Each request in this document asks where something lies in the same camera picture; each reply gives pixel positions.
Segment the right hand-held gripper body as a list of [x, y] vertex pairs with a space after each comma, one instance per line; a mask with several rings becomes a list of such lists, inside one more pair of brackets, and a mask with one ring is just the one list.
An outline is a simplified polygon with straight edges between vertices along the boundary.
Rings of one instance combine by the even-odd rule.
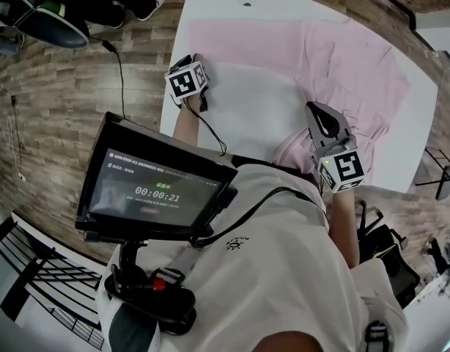
[[364, 181], [364, 166], [354, 136], [315, 150], [313, 157], [317, 171], [332, 193], [355, 188]]

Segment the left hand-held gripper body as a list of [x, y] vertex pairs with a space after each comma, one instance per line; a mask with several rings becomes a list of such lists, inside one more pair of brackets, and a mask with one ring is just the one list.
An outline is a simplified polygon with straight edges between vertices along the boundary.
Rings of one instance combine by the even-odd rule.
[[199, 110], [208, 110], [205, 92], [209, 88], [210, 77], [206, 74], [201, 59], [199, 54], [184, 56], [165, 75], [166, 90], [179, 109], [182, 108], [184, 99], [198, 95], [201, 101]]

